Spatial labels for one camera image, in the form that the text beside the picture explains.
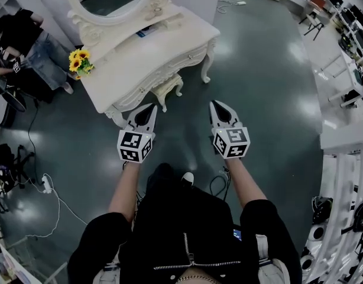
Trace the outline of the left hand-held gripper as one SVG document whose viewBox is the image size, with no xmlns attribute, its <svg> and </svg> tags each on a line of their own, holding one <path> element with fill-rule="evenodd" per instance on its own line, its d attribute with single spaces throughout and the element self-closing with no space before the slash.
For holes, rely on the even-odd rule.
<svg viewBox="0 0 363 284">
<path fill-rule="evenodd" d="M 142 163 L 153 149 L 154 126 L 158 107 L 141 105 L 128 117 L 128 125 L 119 132 L 117 149 L 122 161 Z"/>
</svg>

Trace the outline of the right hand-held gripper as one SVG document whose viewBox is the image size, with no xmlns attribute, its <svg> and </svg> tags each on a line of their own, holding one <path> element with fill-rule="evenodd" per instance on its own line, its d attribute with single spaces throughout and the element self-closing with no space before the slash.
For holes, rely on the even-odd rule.
<svg viewBox="0 0 363 284">
<path fill-rule="evenodd" d="M 247 127 L 239 122 L 237 113 L 221 101 L 210 102 L 213 146 L 225 159 L 243 158 L 251 144 Z"/>
</svg>

